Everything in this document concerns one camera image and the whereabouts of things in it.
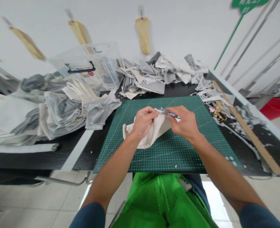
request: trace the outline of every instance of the grid lines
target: grid lines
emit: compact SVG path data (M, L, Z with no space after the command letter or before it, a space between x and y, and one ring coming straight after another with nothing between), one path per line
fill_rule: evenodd
M196 115L199 131L223 156L236 168L243 165L229 146L227 140L212 119L199 96L153 98L122 101L112 120L94 173L101 170L104 164L123 142L123 124L132 124L138 110L146 106L160 109L169 106L185 106ZM183 137L168 130L147 149L137 149L129 167L129 172L171 172L198 171L204 166L194 147Z

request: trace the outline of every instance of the red bucket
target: red bucket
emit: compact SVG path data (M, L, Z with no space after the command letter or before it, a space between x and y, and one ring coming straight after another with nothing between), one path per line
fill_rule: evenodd
M280 117L280 99L272 98L260 111L269 120Z

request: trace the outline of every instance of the clear plastic container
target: clear plastic container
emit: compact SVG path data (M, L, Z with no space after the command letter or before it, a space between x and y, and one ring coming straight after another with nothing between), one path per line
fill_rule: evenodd
M117 90L120 52L116 43L86 44L48 59L68 81L78 78L96 91Z

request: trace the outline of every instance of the hand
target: hand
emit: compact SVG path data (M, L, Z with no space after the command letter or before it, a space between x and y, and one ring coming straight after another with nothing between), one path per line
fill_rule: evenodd
M153 123L153 119L157 118L158 115L158 112L152 107L147 106L146 108L140 109L137 112L133 129L130 134L136 134L141 137L141 139L144 138Z
M175 134L181 135L190 143L193 143L194 140L198 138L198 136L202 136L198 130L195 114L193 112L190 112L184 106L168 107L167 110L175 113L181 118L181 120L177 122L174 117L166 116L171 121L172 131Z

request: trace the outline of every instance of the floor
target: floor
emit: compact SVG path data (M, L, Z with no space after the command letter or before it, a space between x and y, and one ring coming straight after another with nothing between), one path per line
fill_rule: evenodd
M280 128L280 118L273 122ZM52 177L81 182L85 175L85 171L55 171ZM212 218L217 225L221 228L240 228L239 218L226 199L206 175L201 178L211 206ZM245 178L280 221L280 177L270 180ZM132 174L128 173L109 204L105 227L109 226L122 201L127 198L131 183ZM37 187L0 186L0 227L69 227L90 186L91 182L78 187L57 183Z

